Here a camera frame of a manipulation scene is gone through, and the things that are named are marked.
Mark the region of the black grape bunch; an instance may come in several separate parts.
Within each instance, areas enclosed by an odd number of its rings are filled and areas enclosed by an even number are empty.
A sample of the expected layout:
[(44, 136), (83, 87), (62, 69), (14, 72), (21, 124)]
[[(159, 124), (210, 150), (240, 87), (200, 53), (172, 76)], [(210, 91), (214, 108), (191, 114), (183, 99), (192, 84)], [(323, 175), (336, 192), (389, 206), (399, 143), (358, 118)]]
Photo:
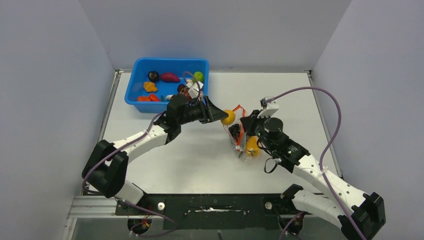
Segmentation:
[(241, 125), (239, 123), (235, 123), (228, 128), (228, 131), (231, 137), (238, 142), (241, 134)]

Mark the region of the yellow lemon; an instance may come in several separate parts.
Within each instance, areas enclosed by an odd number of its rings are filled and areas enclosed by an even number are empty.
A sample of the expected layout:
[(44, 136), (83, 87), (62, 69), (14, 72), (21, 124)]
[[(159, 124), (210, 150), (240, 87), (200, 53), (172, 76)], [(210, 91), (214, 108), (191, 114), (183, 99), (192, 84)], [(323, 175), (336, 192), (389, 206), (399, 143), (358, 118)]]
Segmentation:
[(223, 119), (220, 120), (220, 122), (224, 125), (224, 126), (229, 126), (231, 124), (233, 124), (233, 122), (236, 120), (236, 114), (234, 111), (229, 110), (229, 109), (225, 109), (224, 112), (227, 114), (227, 116)]

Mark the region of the clear zip top bag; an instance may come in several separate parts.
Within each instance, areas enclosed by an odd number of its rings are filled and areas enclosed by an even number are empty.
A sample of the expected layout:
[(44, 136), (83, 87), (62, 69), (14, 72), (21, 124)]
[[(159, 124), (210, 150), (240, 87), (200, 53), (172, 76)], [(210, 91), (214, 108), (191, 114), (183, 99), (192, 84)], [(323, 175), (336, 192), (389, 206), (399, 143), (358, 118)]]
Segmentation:
[[(251, 156), (248, 156), (248, 155), (245, 154), (245, 144), (246, 144), (246, 141), (251, 136), (247, 136), (245, 134), (244, 129), (243, 129), (243, 125), (242, 125), (242, 123), (240, 121), (240, 118), (246, 117), (247, 116), (247, 112), (246, 112), (245, 108), (242, 107), (240, 104), (237, 105), (235, 108), (233, 108), (232, 111), (234, 111), (234, 113), (235, 113), (235, 121), (231, 125), (223, 125), (223, 128), (224, 128), (224, 130), (226, 131), (226, 133), (229, 136), (229, 141), (230, 141), (230, 144), (232, 146), (232, 149), (235, 152), (236, 157), (239, 160), (241, 160), (243, 162), (246, 162), (246, 163), (252, 162), (253, 160), (255, 160), (260, 155), (261, 150), (260, 150), (260, 153), (259, 153), (259, 155), (257, 157), (251, 157)], [(241, 126), (241, 134), (240, 134), (240, 137), (239, 137), (239, 140), (238, 141), (235, 141), (232, 138), (232, 136), (230, 135), (229, 130), (228, 130), (228, 128), (230, 126), (234, 125), (234, 124), (240, 124), (240, 126)]]

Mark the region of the yellow bumpy pepper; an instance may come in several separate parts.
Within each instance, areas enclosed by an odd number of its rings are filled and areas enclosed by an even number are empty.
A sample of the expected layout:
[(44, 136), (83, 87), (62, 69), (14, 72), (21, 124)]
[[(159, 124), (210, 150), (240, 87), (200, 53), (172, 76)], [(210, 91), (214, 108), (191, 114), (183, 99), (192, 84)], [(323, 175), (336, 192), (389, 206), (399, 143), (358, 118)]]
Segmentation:
[(256, 136), (251, 136), (245, 143), (245, 154), (250, 157), (257, 157), (260, 153), (260, 148), (258, 146), (258, 138)]

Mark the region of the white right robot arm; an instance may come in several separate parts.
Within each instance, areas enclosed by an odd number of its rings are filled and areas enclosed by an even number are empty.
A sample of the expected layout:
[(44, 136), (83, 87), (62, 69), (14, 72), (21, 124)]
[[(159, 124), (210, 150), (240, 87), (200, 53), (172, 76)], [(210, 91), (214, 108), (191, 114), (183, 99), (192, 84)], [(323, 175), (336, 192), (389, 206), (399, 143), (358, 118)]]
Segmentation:
[(320, 167), (310, 152), (283, 132), (276, 117), (260, 117), (259, 110), (240, 119), (246, 135), (258, 138), (276, 164), (300, 177), (322, 195), (292, 184), (282, 193), (281, 207), (289, 214), (298, 211), (320, 217), (340, 228), (348, 240), (371, 240), (386, 223), (383, 198), (345, 182), (330, 170)]

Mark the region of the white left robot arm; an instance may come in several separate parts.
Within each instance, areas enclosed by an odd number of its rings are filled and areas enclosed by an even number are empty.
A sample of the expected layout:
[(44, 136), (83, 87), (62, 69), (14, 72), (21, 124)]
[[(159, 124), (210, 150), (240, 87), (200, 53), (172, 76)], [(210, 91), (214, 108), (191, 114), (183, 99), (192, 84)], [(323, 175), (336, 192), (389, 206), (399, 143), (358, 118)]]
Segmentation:
[(157, 114), (147, 129), (115, 142), (99, 141), (82, 171), (82, 187), (86, 191), (86, 184), (89, 184), (106, 198), (118, 198), (136, 205), (145, 192), (126, 179), (128, 165), (133, 160), (173, 141), (184, 124), (195, 121), (207, 124), (227, 117), (229, 114), (207, 96), (189, 102), (184, 95), (175, 94), (166, 110)]

